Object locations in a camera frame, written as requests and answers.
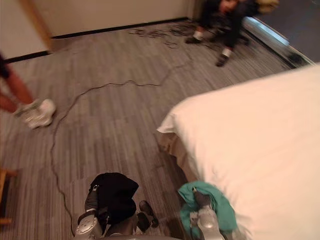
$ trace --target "door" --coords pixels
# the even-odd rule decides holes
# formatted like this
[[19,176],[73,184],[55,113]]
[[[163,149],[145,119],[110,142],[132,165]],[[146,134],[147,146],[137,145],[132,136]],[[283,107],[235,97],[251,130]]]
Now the door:
[[312,61],[320,62],[320,0],[280,0],[275,11],[257,18]]

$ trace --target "floor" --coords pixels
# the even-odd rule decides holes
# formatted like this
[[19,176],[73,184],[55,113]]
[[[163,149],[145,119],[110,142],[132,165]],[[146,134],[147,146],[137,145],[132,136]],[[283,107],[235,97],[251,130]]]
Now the floor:
[[[10,182],[7,196],[6,215],[13,223],[1,228],[1,239],[71,238],[71,221],[51,169],[55,130],[53,167],[72,213],[73,228],[84,212],[95,176],[120,172],[139,184],[136,203],[148,200],[160,219],[160,227],[150,234],[187,239],[179,221],[182,202],[177,194],[186,179],[175,160],[159,151],[157,127],[170,108],[186,97],[289,69],[254,41],[250,46],[239,44],[227,65],[218,68],[214,65],[218,51],[186,45],[183,37],[174,37],[178,48],[170,49],[162,39],[128,31],[56,40],[53,54],[12,64],[35,96],[54,100],[57,112],[51,126],[35,130],[1,113],[1,166],[19,173]],[[77,95],[128,80],[163,85],[128,83],[89,91],[56,129]]]

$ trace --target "baseboard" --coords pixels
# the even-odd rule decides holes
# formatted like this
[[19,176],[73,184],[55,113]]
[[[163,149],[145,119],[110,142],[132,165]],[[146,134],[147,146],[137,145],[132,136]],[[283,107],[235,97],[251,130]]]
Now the baseboard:
[[133,24],[133,25],[116,26],[116,27],[102,28],[102,29],[96,29],[96,30],[90,30],[90,31],[81,31],[81,32],[69,33],[69,34],[65,34],[65,35],[53,36],[52,38],[53,39],[66,39],[66,38],[72,38],[72,37],[77,37],[77,36],[82,36],[82,35],[104,33],[104,32],[130,29],[130,28],[138,28],[138,27],[144,27],[144,26],[149,26],[149,25],[174,23],[174,22],[185,21],[187,19],[188,19],[187,17],[179,17],[179,18],[162,20],[162,21],[152,21],[152,22],[144,22],[144,23]]
[[8,59],[6,59],[6,60],[4,60],[4,61],[5,61],[7,64],[9,64],[9,63],[14,63],[14,62],[22,61],[22,60],[27,60],[27,59],[33,59],[33,58],[37,58],[37,57],[42,57],[42,56],[46,56],[46,55],[49,55],[49,52],[48,52],[48,51],[39,51],[39,52],[35,52],[35,53],[23,55],[23,56],[16,56],[16,57],[8,58]]

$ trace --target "teal towel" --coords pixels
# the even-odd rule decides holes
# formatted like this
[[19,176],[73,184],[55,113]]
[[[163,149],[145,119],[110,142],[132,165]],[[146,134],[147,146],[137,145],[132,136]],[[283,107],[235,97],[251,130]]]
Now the teal towel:
[[[235,212],[230,206],[229,201],[216,187],[203,181],[194,181],[183,185],[179,194],[186,204],[180,210],[180,218],[185,231],[190,234],[190,213],[199,210],[192,188],[196,188],[202,194],[210,195],[212,208],[216,213],[219,229],[222,233],[228,234],[237,228]],[[192,228],[192,234],[200,237],[197,227]]]

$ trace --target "white bed sheet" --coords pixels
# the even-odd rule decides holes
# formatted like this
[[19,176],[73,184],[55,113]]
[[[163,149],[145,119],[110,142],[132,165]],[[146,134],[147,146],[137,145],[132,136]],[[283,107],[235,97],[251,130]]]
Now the white bed sheet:
[[158,131],[180,137],[247,239],[320,239],[320,64],[189,97]]

